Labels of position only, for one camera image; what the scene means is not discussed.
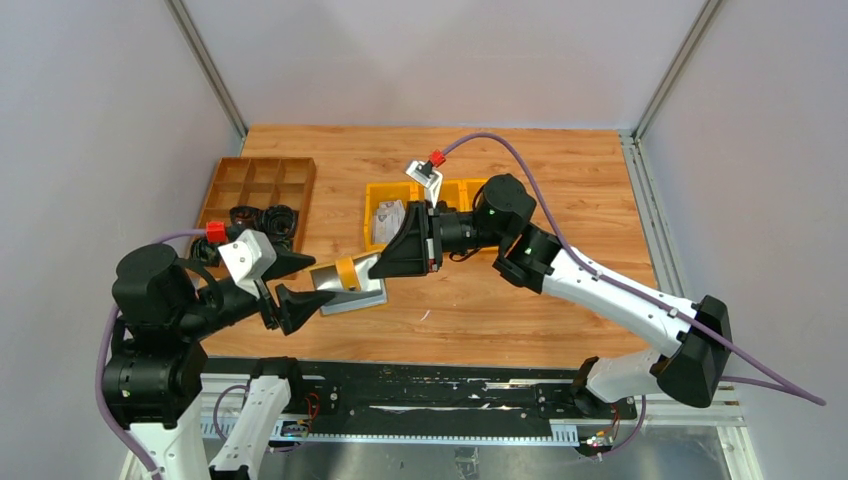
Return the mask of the yellow leather card holder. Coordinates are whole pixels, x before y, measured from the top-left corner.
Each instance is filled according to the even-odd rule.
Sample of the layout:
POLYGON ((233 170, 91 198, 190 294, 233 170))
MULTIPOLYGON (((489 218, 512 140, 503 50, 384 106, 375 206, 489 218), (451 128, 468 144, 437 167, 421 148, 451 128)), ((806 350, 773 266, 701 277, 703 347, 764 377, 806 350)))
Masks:
POLYGON ((343 314, 384 305, 388 292, 383 279, 371 279, 369 270, 379 260, 378 250, 340 257, 309 269, 316 290, 335 297, 320 308, 323 316, 343 314))

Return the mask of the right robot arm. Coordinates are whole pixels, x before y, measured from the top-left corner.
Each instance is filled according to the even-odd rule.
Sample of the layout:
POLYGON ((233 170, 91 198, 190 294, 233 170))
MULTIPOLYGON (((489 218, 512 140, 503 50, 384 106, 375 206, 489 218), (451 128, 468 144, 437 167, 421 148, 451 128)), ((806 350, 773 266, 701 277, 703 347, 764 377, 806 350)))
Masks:
POLYGON ((493 266, 508 283, 579 304, 649 344, 636 354, 585 360, 571 388, 580 409, 653 393, 710 406, 730 356, 726 304, 710 295, 698 302, 675 297, 603 269, 534 225, 535 207, 511 174, 488 179, 470 211, 443 212, 413 201, 368 275, 425 276, 438 271, 446 255, 460 261, 494 247, 493 266))

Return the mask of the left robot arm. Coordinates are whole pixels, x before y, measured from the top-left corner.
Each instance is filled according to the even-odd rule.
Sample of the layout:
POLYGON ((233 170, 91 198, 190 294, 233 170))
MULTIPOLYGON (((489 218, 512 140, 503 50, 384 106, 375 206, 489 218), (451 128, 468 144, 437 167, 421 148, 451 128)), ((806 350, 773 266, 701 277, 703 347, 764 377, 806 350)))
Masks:
POLYGON ((267 328, 292 334, 332 298, 329 291, 268 286, 312 266, 312 256, 250 239, 225 245, 223 256, 229 275, 206 276, 203 287, 192 279, 205 268, 162 243, 137 248, 116 269, 97 403, 150 479, 255 478, 277 417, 306 398, 295 359, 260 359, 235 430, 215 458, 206 457, 202 341, 256 314, 267 328))

